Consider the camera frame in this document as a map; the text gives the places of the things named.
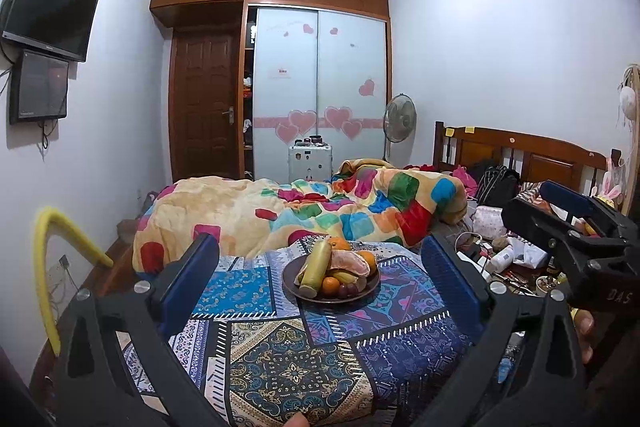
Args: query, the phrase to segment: human hand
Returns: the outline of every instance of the human hand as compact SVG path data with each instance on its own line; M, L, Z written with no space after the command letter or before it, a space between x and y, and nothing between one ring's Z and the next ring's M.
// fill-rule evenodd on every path
M578 310L574 315L575 332L578 334L580 349L582 350L582 363L588 363L593 356L593 347L589 343L589 336L593 331L593 315L587 310Z
M295 413L283 427L309 427L309 422L301 412Z

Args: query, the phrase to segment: door panel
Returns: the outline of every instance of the door panel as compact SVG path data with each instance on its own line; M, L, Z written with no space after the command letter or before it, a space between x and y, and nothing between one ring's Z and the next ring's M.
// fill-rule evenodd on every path
M254 62L255 178L289 182L289 146L316 133L318 12L258 9Z
M319 13L319 134L344 160L382 158L386 106L386 28L379 20Z
M234 36L174 34L170 131L174 180L238 176L237 137L225 114L236 103Z

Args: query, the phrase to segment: tv screen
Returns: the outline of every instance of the tv screen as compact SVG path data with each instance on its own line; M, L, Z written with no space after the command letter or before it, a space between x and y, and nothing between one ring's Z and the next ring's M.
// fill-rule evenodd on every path
M13 0L5 39L84 62L98 0Z
M69 63L22 50L12 71L9 123L66 117Z

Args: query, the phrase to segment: wooden headboard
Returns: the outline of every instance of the wooden headboard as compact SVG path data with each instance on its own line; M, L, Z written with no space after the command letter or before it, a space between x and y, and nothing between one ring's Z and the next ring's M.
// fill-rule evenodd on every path
M607 170L607 159L573 143L554 138L485 127L445 127L436 122L433 166L450 171L456 166L470 167L492 158L520 173L522 182L553 180L586 193ZM620 151L611 150L614 163Z

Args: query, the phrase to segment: electrical outlet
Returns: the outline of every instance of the electrical outlet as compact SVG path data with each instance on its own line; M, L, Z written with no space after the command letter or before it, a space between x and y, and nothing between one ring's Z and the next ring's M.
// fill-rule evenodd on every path
M62 267L62 264L55 263L47 271L47 288L51 291L52 288L62 283L63 280L65 280L65 269Z

